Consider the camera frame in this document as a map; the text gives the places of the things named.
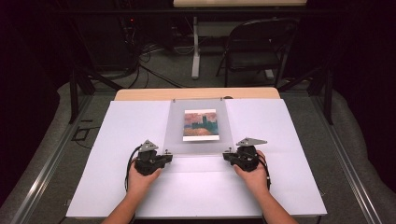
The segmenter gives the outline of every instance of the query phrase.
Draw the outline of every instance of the haptic device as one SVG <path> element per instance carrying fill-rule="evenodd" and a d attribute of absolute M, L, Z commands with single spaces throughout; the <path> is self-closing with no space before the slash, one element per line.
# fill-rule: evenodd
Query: haptic device
<path fill-rule="evenodd" d="M 246 137 L 236 144 L 239 148 L 235 153 L 231 152 L 231 150 L 223 152 L 223 158 L 224 160 L 229 161 L 231 165 L 236 164 L 246 172 L 255 170 L 259 163 L 261 163 L 267 173 L 267 188 L 269 189 L 271 178 L 268 172 L 267 162 L 263 156 L 257 153 L 256 148 L 254 147 L 256 145 L 266 143 L 267 141 L 264 140 Z"/>
<path fill-rule="evenodd" d="M 154 143 L 146 140 L 144 144 L 134 149 L 134 152 L 128 160 L 128 167 L 125 177 L 125 189 L 128 189 L 129 170 L 133 162 L 132 158 L 134 157 L 136 151 L 138 151 L 138 154 L 134 163 L 134 168 L 136 168 L 137 172 L 139 172 L 141 175 L 151 175 L 158 168 L 164 168 L 166 163 L 172 161 L 173 155 L 171 153 L 167 152 L 166 150 L 165 154 L 157 155 L 157 151 L 155 150 L 157 148 L 158 147 Z"/>

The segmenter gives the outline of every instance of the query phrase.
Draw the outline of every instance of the human hand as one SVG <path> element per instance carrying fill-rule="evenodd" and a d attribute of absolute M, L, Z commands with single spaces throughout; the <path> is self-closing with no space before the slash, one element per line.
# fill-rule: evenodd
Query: human hand
<path fill-rule="evenodd" d="M 162 169 L 157 169 L 151 175 L 141 175 L 137 172 L 136 168 L 134 168 L 135 159 L 131 164 L 131 168 L 129 169 L 129 177 L 128 177 L 128 194 L 140 195 L 144 196 L 149 190 L 151 184 L 160 176 Z"/>
<path fill-rule="evenodd" d="M 257 150 L 257 153 L 265 158 L 261 151 Z M 259 159 L 265 163 L 265 160 L 262 157 L 259 156 Z M 269 193 L 267 188 L 267 173 L 260 162 L 257 168 L 251 172 L 242 170 L 236 164 L 233 166 L 233 168 L 235 169 L 235 172 L 245 181 L 247 188 L 254 196 L 257 197 L 260 194 Z"/>

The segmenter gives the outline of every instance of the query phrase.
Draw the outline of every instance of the painting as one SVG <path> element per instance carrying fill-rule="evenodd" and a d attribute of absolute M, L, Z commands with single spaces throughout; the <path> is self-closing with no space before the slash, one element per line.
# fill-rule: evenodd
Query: painting
<path fill-rule="evenodd" d="M 219 140 L 216 109 L 185 110 L 183 141 Z"/>

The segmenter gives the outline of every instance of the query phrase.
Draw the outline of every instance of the gray carpet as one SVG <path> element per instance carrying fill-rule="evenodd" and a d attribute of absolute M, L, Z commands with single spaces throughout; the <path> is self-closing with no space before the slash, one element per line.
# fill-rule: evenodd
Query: gray carpet
<path fill-rule="evenodd" d="M 164 75 L 185 87 L 222 87 L 223 76 L 215 77 L 220 56 L 216 53 L 206 52 L 201 59 L 201 75 L 197 80 L 192 80 L 191 57 L 156 51 L 151 53 L 148 63 L 143 63 L 149 69 Z M 109 73 L 108 77 L 119 74 Z M 133 83 L 136 74 L 115 80 L 123 87 Z M 272 80 L 266 80 L 263 74 L 250 73 L 245 76 L 230 75 L 230 86 L 244 86 L 252 83 L 271 84 Z M 89 129 L 84 141 L 71 141 L 67 139 L 64 145 L 63 155 L 52 174 L 45 191 L 40 195 L 39 201 L 28 218 L 28 223 L 58 223 L 64 218 L 67 207 L 65 202 L 73 198 L 78 181 L 83 172 L 85 162 L 90 154 L 98 127 L 106 114 L 109 102 L 114 98 L 115 92 L 100 82 L 94 82 L 97 92 L 89 97 L 87 109 L 78 120 L 80 129 Z M 133 88 L 174 88 L 175 86 L 163 81 L 141 69 L 138 80 Z M 308 97 L 304 91 L 304 84 L 297 87 L 293 92 L 281 94 L 290 111 L 297 134 L 302 143 L 304 153 L 312 169 L 318 187 L 323 192 L 323 201 L 328 210 L 321 223 L 367 223 L 366 217 L 361 210 L 353 189 L 337 158 L 334 141 L 327 132 L 320 111 L 313 103 L 313 98 Z M 29 189 L 35 182 L 41 169 L 45 166 L 47 158 L 56 150 L 70 126 L 67 124 L 70 116 L 68 85 L 59 89 L 61 103 L 54 121 L 37 150 L 35 157 L 29 164 L 28 169 L 21 178 L 17 187 L 8 197 L 0 210 L 0 223 L 10 223 L 14 218 Z M 379 180 L 375 169 L 367 161 L 364 140 L 361 137 L 359 125 L 347 108 L 342 96 L 335 93 L 333 98 L 333 121 L 334 129 L 345 147 L 353 166 L 356 169 L 362 183 L 371 196 L 376 212 L 380 215 L 383 223 L 392 223 L 396 217 L 396 196 Z M 297 217 L 300 223 L 316 223 L 312 217 Z M 67 218 L 62 223 L 100 223 L 101 219 L 73 219 Z M 200 223 L 220 223 L 221 220 L 204 220 Z M 244 220 L 243 223 L 260 223 L 259 220 Z"/>

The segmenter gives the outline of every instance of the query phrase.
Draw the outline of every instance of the table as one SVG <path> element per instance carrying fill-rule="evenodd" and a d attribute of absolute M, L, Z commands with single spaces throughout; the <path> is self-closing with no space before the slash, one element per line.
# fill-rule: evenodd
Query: table
<path fill-rule="evenodd" d="M 174 7 L 303 7 L 306 0 L 175 0 Z M 194 55 L 192 61 L 191 77 L 199 77 L 200 50 L 198 36 L 228 36 L 231 30 L 241 22 L 203 22 L 199 23 L 197 17 L 193 18 Z"/>
<path fill-rule="evenodd" d="M 119 91 L 107 110 L 66 216 L 108 216 L 125 195 L 125 165 L 133 148 L 145 138 L 162 148 L 171 100 L 224 96 L 234 98 L 224 100 L 234 142 L 263 135 L 269 142 L 256 148 L 267 157 L 274 197 L 293 216 L 327 214 L 288 109 L 275 88 L 197 88 Z M 242 116 L 247 119 L 238 121 Z M 221 155 L 175 155 L 136 217 L 254 218 L 261 217 L 261 209 Z"/>

